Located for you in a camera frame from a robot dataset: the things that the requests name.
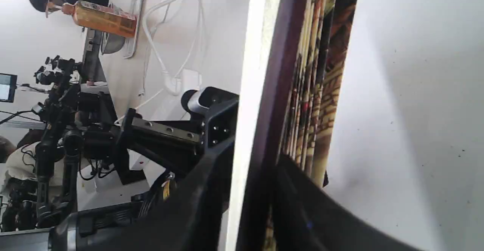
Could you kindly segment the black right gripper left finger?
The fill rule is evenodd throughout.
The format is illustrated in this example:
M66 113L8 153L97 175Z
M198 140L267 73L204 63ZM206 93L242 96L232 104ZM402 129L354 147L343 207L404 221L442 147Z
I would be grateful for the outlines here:
M92 251L216 251L230 197L234 140L206 151L175 192Z

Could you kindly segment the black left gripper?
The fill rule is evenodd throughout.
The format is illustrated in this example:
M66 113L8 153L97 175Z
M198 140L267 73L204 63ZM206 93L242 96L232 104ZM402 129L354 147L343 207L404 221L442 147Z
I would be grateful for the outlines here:
M209 150L235 138L240 96L216 87L188 90L181 98L189 120L148 121L134 109L114 127L113 161L129 150L183 179Z

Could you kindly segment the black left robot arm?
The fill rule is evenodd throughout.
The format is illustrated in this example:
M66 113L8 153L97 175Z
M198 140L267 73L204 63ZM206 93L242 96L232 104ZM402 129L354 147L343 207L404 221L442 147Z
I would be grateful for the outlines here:
M215 87L187 91L188 121L147 121L134 109L121 126L72 125L77 85L54 89L41 106L47 129L36 148L36 198L20 211L29 230L1 233L1 250L216 251L228 208L239 95ZM166 170L131 201L77 211L80 161L127 166L135 151Z

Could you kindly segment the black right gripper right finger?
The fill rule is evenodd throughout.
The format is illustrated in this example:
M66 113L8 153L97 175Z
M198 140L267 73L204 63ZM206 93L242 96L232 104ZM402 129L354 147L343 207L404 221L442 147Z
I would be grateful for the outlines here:
M415 250L340 206L287 155L276 166L272 208L279 251Z

